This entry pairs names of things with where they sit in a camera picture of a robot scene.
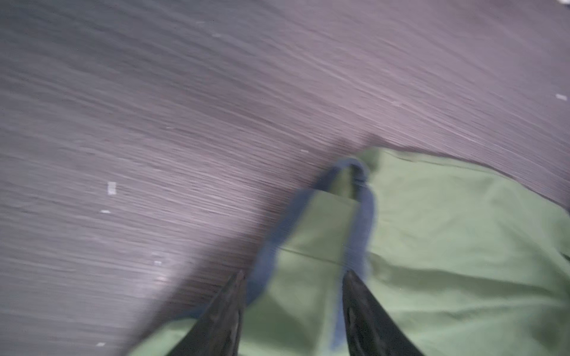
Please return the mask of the green tank top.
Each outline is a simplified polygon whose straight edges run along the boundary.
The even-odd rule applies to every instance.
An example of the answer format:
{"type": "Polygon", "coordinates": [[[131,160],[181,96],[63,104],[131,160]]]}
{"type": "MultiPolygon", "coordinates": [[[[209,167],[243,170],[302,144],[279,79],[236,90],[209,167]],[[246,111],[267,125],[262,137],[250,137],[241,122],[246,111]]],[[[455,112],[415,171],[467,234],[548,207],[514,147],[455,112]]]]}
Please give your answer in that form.
{"type": "MultiPolygon", "coordinates": [[[[386,148],[339,160],[245,275],[238,355],[350,355],[350,270],[423,355],[569,353],[569,213],[495,170],[386,148]]],[[[209,304],[132,354],[169,355],[209,304]]]]}

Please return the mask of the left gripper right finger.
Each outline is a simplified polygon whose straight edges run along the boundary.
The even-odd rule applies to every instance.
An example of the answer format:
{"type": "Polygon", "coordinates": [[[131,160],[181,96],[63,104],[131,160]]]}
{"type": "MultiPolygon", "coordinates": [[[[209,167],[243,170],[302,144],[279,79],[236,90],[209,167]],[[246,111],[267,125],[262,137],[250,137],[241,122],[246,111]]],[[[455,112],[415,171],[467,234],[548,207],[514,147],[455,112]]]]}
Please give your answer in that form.
{"type": "Polygon", "coordinates": [[[353,270],[343,277],[342,303],[350,356],[423,356],[353,270]]]}

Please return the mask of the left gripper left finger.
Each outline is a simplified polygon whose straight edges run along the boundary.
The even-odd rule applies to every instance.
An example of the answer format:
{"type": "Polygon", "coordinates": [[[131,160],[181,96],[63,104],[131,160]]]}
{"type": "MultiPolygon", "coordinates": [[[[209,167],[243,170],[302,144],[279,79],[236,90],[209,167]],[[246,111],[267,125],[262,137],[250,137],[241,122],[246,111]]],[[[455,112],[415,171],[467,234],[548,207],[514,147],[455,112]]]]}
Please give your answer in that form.
{"type": "Polygon", "coordinates": [[[230,277],[169,355],[238,355],[245,305],[246,280],[239,271],[230,277]]]}

